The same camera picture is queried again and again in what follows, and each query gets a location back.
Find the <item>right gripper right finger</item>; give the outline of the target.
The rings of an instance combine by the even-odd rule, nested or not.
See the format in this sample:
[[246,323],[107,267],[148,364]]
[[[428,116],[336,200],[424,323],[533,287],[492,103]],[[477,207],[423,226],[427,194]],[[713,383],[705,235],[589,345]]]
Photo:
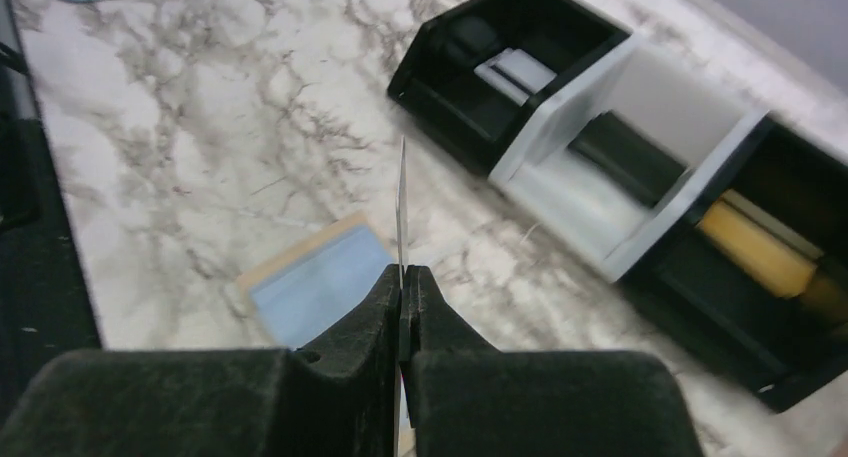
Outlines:
[[639,351],[496,349],[424,266],[403,279],[400,364],[420,456],[699,456],[681,389]]

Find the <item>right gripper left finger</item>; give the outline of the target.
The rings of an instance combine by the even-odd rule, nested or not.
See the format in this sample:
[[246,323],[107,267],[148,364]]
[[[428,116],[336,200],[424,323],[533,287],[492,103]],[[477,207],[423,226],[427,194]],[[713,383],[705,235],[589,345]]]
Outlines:
[[1,429],[5,456],[393,456],[401,280],[305,346],[68,352]]

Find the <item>black white card tray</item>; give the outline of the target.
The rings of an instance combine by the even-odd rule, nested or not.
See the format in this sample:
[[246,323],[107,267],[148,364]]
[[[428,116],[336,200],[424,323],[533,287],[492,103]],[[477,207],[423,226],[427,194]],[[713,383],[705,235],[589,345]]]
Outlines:
[[847,165],[575,0],[469,0],[388,86],[433,141],[781,412],[847,369]]

